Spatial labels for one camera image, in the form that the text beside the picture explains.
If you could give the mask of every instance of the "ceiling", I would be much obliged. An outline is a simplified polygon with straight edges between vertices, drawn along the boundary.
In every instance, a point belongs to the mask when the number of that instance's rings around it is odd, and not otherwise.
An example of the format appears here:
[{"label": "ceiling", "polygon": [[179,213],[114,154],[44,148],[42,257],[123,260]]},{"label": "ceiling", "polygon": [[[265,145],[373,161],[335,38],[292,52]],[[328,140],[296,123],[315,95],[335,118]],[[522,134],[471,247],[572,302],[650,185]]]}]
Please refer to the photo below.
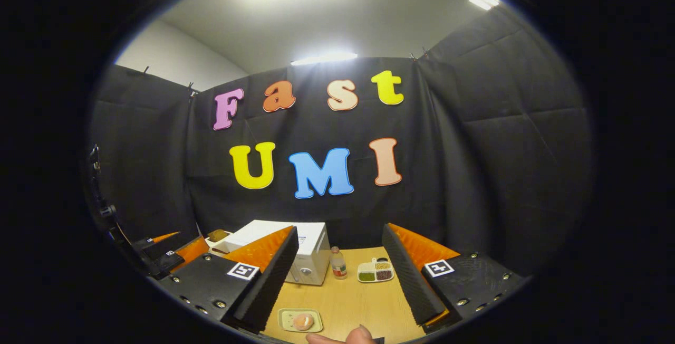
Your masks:
[{"label": "ceiling", "polygon": [[160,19],[255,74],[328,51],[420,56],[484,13],[468,0],[183,0]]}]

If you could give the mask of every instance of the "wooden table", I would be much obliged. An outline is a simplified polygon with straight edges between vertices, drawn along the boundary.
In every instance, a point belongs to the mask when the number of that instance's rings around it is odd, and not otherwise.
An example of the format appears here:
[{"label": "wooden table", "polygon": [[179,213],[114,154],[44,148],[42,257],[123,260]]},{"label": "wooden table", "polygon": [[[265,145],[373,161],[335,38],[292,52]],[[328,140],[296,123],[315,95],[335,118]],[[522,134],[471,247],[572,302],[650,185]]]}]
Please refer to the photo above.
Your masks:
[{"label": "wooden table", "polygon": [[323,330],[317,332],[344,341],[350,330],[363,324],[373,337],[384,337],[386,344],[408,341],[425,335],[415,324],[410,306],[394,273],[391,281],[361,283],[356,268],[373,257],[387,257],[384,247],[342,250],[347,278],[335,279],[330,265],[322,286],[284,282],[262,333],[296,344],[306,344],[306,332],[289,332],[279,326],[281,308],[311,308],[319,312]]}]

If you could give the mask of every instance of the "hand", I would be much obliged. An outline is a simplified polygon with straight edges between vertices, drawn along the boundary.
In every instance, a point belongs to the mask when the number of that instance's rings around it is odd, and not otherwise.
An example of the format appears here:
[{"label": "hand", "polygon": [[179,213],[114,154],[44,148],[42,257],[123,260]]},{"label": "hand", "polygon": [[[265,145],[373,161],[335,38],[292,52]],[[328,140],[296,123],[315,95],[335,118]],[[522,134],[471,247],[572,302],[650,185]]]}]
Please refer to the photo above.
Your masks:
[{"label": "hand", "polygon": [[315,333],[308,333],[305,338],[308,344],[375,344],[371,332],[362,325],[349,332],[345,341],[329,339],[326,336]]}]

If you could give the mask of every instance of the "pink letter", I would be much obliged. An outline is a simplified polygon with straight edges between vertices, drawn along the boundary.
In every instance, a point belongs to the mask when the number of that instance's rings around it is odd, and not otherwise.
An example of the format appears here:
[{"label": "pink letter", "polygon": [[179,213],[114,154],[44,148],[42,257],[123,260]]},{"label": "pink letter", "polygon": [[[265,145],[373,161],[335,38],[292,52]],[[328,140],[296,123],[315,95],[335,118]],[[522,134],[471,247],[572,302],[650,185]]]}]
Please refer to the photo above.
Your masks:
[{"label": "pink letter", "polygon": [[375,179],[378,186],[395,185],[403,179],[401,174],[396,173],[396,162],[393,160],[395,145],[395,139],[374,140],[368,145],[375,152],[375,159],[378,161],[378,177]]},{"label": "pink letter", "polygon": [[215,124],[213,125],[213,130],[227,129],[232,125],[232,121],[229,120],[227,114],[229,113],[231,117],[237,114],[237,101],[230,101],[229,99],[241,100],[243,98],[243,89],[236,89],[215,97]]}]

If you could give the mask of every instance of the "blue letter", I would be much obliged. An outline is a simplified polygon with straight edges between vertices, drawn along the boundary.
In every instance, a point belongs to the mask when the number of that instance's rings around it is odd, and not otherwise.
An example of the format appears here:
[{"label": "blue letter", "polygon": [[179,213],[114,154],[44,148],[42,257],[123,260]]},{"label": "blue letter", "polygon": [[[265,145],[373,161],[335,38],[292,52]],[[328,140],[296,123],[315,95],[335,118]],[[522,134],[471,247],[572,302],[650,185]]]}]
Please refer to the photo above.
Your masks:
[{"label": "blue letter", "polygon": [[332,149],[326,155],[323,168],[319,168],[308,152],[296,152],[292,154],[288,160],[296,167],[296,198],[308,199],[314,196],[314,192],[309,189],[310,182],[316,192],[323,196],[328,186],[328,179],[331,181],[331,188],[328,190],[328,193],[331,195],[352,193],[354,186],[349,184],[347,156],[349,156],[349,150],[344,147]]}]

